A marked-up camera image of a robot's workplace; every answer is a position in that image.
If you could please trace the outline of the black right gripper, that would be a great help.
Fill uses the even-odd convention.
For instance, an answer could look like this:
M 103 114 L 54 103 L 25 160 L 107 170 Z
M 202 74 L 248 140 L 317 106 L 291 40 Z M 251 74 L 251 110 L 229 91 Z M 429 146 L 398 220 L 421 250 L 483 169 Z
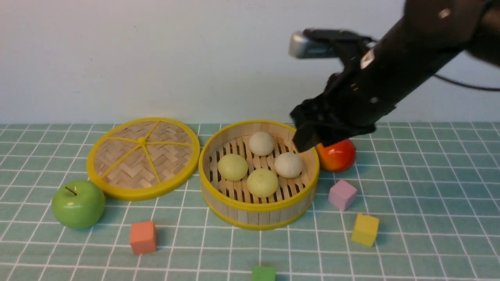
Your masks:
M 375 123 L 396 106 L 377 100 L 372 103 L 361 97 L 351 101 L 339 99 L 338 88 L 344 89 L 340 73 L 330 75 L 323 92 L 307 98 L 290 112 L 296 131 L 292 141 L 302 153 L 318 144 L 330 146 L 376 130 Z

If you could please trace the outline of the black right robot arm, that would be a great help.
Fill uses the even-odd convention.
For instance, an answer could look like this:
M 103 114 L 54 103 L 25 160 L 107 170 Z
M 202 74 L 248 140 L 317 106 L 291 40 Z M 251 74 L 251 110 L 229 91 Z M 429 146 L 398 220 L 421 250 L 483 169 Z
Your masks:
M 498 0 L 407 0 L 375 44 L 349 30 L 307 28 L 291 36 L 297 59 L 338 58 L 343 71 L 290 113 L 299 152 L 376 130 L 376 122 L 460 53 L 499 66 Z

